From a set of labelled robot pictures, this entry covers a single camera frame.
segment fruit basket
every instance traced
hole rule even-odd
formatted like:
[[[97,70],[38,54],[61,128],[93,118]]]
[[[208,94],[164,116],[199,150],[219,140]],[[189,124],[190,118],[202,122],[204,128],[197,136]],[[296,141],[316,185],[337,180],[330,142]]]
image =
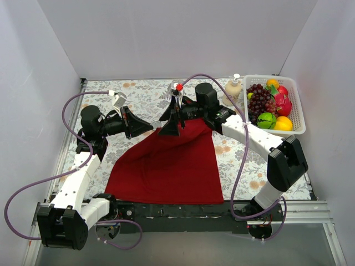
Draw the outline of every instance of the fruit basket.
[[[293,79],[285,78],[282,76],[268,76],[268,75],[247,75],[244,77],[243,81],[243,94],[244,94],[244,107],[245,107],[245,118],[250,121],[248,116],[248,98],[247,89],[253,84],[261,84],[263,87],[269,79],[276,79],[280,86],[285,86],[288,90],[288,98],[292,103],[292,109],[288,118],[292,121],[292,131],[286,130],[273,130],[264,129],[265,131],[275,134],[275,135],[300,135],[306,131],[305,118],[303,117],[303,111],[300,101],[300,96],[298,95],[296,82]]]

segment floral tablecloth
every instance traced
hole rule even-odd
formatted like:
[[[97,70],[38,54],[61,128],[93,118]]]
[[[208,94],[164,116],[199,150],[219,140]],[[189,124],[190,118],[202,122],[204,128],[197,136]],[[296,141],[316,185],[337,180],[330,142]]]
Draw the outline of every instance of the floral tablecloth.
[[[153,121],[159,119],[170,102],[167,88],[172,81],[182,82],[182,80],[170,79],[89,81],[85,91],[121,91],[128,98],[126,105],[135,115],[146,121]],[[184,87],[185,95],[195,99],[194,87],[201,82],[209,81],[205,79],[194,79],[188,82]],[[228,79],[219,79],[219,82],[222,86],[225,86]],[[215,84],[213,84],[213,86],[217,90],[220,101],[222,102],[223,92]],[[111,98],[104,94],[85,95],[81,103],[81,109],[88,105],[96,105],[103,114],[107,114],[113,109],[111,106]],[[244,109],[242,94],[239,96],[238,105],[242,110]],[[80,128],[79,115],[75,125],[75,131],[77,132]],[[151,133],[152,132],[146,132],[131,140],[126,139],[124,134],[108,137],[109,146],[106,155],[90,181],[85,198],[92,198],[96,193],[103,193],[116,160],[126,150]],[[223,197],[225,200],[229,200],[245,146],[216,132],[213,132],[212,138],[215,145]],[[75,138],[72,137],[63,171],[70,170],[74,161],[75,148]],[[250,200],[265,184],[267,180],[266,170],[266,161],[257,153],[250,150],[237,187],[235,199]],[[65,181],[65,178],[66,177],[63,177],[59,180],[59,188]],[[285,193],[285,198],[289,200],[309,200],[310,194],[306,180],[300,178],[300,180]]]

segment white wall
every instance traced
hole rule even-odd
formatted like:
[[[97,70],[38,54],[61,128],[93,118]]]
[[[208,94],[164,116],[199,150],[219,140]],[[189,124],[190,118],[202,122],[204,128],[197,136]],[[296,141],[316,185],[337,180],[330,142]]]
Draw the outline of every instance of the white wall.
[[[318,1],[281,71],[297,81],[311,182],[329,203],[349,265],[355,264],[354,50],[355,1]]]
[[[0,36],[3,210],[15,190],[53,174],[65,132],[60,112],[80,80],[36,0],[0,0]],[[10,205],[10,219],[22,233],[29,235],[47,187],[30,188]],[[21,265],[28,242],[3,217],[0,241],[0,265]]]
[[[88,79],[278,74],[316,0],[39,0]]]

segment red towel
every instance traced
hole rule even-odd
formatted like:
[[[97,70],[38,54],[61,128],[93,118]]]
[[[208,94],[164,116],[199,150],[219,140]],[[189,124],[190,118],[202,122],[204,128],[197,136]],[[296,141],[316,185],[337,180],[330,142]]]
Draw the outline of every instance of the red towel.
[[[203,120],[187,121],[180,137],[158,131],[117,160],[105,193],[144,203],[223,203],[212,130]]]

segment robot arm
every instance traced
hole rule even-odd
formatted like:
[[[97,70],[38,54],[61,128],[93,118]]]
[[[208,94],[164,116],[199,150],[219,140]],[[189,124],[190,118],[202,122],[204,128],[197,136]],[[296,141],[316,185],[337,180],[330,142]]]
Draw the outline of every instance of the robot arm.
[[[127,106],[122,107],[125,95],[112,96],[115,110],[107,116],[103,116],[94,105],[85,107],[80,113],[83,128],[78,135],[91,144],[93,155],[84,167],[67,177],[50,206],[39,209],[37,221],[45,247],[80,250],[86,243],[88,231],[98,220],[114,219],[118,214],[116,199],[109,194],[95,195],[89,204],[82,207],[90,179],[106,153],[106,137],[124,132],[130,139],[152,130],[153,127],[133,115]],[[89,147],[85,143],[78,139],[77,145],[74,168],[81,165],[90,155]]]
[[[209,128],[245,144],[245,124],[242,118],[219,104],[217,92],[211,84],[197,85],[196,101],[183,96],[182,105],[178,104],[178,97],[183,94],[183,88],[169,89],[172,94],[171,103],[160,118],[161,121],[168,122],[159,135],[178,136],[178,123],[183,128],[184,120],[203,118]],[[268,181],[251,200],[250,205],[242,210],[242,216],[257,214],[269,208],[308,170],[301,144],[294,136],[283,139],[254,125],[247,124],[247,127],[249,148],[267,161]]]

